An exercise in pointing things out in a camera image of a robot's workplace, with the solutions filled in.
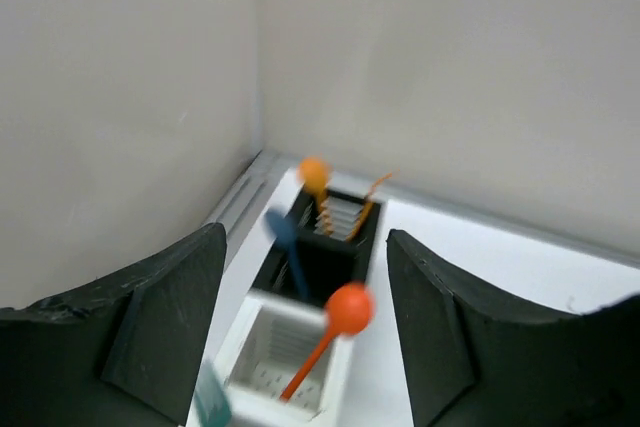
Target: orange spoon head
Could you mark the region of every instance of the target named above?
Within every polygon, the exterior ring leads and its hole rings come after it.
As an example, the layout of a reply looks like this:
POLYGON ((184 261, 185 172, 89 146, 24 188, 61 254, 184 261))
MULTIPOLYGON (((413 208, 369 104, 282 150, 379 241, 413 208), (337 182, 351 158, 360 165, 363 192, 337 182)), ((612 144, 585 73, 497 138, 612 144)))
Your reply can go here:
POLYGON ((364 284, 351 282, 336 290, 325 305, 329 329, 337 335, 356 335, 373 318, 373 296, 364 284))
POLYGON ((331 169, 322 159, 307 157, 298 166, 298 179, 306 192, 318 195, 326 190, 330 172, 331 169))

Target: red spoon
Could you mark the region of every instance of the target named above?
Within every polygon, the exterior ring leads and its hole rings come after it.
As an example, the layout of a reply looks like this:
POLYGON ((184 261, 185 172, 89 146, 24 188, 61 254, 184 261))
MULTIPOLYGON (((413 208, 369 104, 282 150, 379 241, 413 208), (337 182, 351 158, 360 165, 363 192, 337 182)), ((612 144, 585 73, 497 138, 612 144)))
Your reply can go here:
POLYGON ((324 306, 329 325, 317 347, 309 358, 302 364, 298 373, 293 377, 280 399, 289 400, 305 379, 322 354, 327 350, 333 339, 339 335, 354 336, 362 332, 373 318, 373 296, 364 284, 351 282, 340 287, 329 298, 324 306))

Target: spoon head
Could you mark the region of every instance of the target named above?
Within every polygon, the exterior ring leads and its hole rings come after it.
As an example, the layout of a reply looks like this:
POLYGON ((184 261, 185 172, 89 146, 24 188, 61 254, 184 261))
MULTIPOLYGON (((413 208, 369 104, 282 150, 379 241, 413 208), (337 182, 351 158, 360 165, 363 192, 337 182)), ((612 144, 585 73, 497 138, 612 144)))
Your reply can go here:
POLYGON ((264 218, 278 245, 286 248, 295 243, 296 227, 284 213, 278 209, 269 209, 264 218))
POLYGON ((298 166, 298 179, 302 188, 311 195, 319 195, 327 189, 331 168, 318 157, 307 157, 298 166))
POLYGON ((336 335, 352 336, 369 325, 375 305, 364 284, 351 282, 336 290, 324 308, 329 317, 329 329, 336 335))

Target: white tabletop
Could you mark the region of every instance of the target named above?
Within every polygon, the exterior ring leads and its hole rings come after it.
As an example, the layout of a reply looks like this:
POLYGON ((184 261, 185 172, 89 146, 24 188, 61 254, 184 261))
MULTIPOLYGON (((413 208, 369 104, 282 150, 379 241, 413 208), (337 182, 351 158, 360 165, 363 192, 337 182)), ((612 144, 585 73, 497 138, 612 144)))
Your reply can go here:
MULTIPOLYGON (((331 187, 360 195, 368 190, 345 175, 331 187)), ((295 172, 288 171, 264 210, 288 210, 299 190, 295 172)), ((387 274, 386 239, 392 228, 407 231, 449 262, 504 290, 558 310, 589 312, 640 292, 640 270, 426 207, 384 200, 369 274, 377 312, 356 342, 341 426, 413 426, 387 274)), ((218 352, 271 243, 261 215, 222 278, 205 356, 213 359, 218 352)))

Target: white wall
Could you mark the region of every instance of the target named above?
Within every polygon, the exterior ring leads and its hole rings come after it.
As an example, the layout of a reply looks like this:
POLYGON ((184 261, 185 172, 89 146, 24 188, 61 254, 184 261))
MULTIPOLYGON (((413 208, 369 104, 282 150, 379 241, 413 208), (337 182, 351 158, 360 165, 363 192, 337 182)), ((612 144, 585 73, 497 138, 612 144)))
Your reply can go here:
POLYGON ((0 0, 0 307, 197 228, 252 154, 255 0, 0 0))
POLYGON ((640 255, 640 0, 261 0, 271 148, 640 255))

